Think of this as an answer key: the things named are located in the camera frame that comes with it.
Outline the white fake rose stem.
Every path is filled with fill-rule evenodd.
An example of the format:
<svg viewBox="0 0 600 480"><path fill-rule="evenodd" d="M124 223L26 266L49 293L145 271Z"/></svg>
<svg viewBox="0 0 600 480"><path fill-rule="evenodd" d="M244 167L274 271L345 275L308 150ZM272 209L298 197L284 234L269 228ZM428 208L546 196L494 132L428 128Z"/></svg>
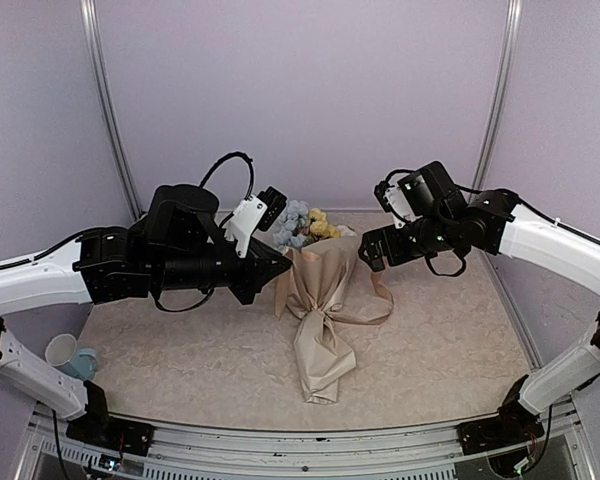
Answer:
<svg viewBox="0 0 600 480"><path fill-rule="evenodd" d="M357 233L346 225L338 225L337 230L340 232L340 237L355 237Z"/></svg>

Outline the pink wrapping paper sheet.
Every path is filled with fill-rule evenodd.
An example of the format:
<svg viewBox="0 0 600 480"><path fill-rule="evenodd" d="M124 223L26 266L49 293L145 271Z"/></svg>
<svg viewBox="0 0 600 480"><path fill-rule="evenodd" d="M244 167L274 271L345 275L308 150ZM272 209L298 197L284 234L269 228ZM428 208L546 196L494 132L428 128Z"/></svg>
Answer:
<svg viewBox="0 0 600 480"><path fill-rule="evenodd" d="M276 279L274 314L286 311L299 320L293 340L304 401L338 401L341 377L356 367L353 349L335 331L340 319L359 239L345 236L288 247L291 268Z"/></svg>

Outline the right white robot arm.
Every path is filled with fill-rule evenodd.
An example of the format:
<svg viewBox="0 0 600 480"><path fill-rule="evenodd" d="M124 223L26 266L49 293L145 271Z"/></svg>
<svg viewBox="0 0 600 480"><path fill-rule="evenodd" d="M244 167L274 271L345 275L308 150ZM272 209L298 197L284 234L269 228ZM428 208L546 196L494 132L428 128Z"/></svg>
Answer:
<svg viewBox="0 0 600 480"><path fill-rule="evenodd" d="M395 169L374 187L391 225L363 234L359 258L374 272L450 251L460 262L472 249L542 267L600 297L600 239L553 219L517 193L456 184L444 165ZM555 401L600 376L600 311L591 326L547 365L518 381L493 419L491 433L515 442Z"/></svg>

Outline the blue fake flower stem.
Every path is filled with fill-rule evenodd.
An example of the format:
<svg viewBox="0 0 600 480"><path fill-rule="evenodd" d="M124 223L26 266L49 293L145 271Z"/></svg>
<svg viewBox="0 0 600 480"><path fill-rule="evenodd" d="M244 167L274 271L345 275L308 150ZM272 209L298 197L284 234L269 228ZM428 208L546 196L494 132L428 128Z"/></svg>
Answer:
<svg viewBox="0 0 600 480"><path fill-rule="evenodd" d="M305 232L308 223L308 204L305 201L288 200L275 222L272 234L274 247L281 252L288 248L300 250L309 239Z"/></svg>

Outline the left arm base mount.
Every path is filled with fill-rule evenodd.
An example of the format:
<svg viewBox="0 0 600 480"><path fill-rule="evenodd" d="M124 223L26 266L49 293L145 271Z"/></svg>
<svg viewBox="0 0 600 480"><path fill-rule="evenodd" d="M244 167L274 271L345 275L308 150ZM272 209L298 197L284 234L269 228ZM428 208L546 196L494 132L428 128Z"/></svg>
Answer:
<svg viewBox="0 0 600 480"><path fill-rule="evenodd" d="M146 457L154 427L149 423L111 416L104 390L88 380L83 385L87 393L85 413L68 422L66 436L88 445Z"/></svg>

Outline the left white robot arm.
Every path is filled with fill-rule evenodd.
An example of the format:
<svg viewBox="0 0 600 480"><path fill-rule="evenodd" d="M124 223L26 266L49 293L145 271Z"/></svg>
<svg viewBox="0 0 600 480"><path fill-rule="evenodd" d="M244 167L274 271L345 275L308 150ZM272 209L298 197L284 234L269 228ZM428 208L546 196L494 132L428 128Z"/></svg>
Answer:
<svg viewBox="0 0 600 480"><path fill-rule="evenodd" d="M285 196L273 187L248 195L218 225L218 198L195 185L162 185L148 213L134 225L78 232L55 246L0 264L0 377L47 405L101 445L120 434L104 391L78 380L26 349L4 318L60 304L104 304L128 298L158 300L165 291L197 290L210 297L227 288L253 303L289 259L262 241L282 212Z"/></svg>

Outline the yellow fake flower stem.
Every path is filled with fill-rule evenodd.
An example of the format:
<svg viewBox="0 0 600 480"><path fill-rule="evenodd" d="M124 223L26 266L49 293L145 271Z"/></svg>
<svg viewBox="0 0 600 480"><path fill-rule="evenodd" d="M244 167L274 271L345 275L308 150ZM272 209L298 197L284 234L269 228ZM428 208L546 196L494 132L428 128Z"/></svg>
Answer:
<svg viewBox="0 0 600 480"><path fill-rule="evenodd" d="M341 237L340 230L328 221L327 213L319 208L309 210L306 231L311 243Z"/></svg>

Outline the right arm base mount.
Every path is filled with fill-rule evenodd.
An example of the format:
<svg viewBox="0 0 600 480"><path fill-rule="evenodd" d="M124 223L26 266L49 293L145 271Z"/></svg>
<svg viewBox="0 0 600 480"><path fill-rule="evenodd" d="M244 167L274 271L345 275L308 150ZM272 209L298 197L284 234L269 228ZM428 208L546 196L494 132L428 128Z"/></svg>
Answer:
<svg viewBox="0 0 600 480"><path fill-rule="evenodd" d="M527 378L524 375L512 385L495 415L458 425L464 455L516 445L545 434L539 415L530 413L519 403L520 391Z"/></svg>

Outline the brown ribbon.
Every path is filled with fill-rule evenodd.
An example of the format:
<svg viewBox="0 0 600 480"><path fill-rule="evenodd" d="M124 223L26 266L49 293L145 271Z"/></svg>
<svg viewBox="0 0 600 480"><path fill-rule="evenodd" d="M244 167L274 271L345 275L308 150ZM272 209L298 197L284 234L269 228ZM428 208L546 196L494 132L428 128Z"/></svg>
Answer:
<svg viewBox="0 0 600 480"><path fill-rule="evenodd" d="M354 326L379 326L394 311L392 292L381 283L381 273L353 274L342 295L327 310L328 316L339 323Z"/></svg>

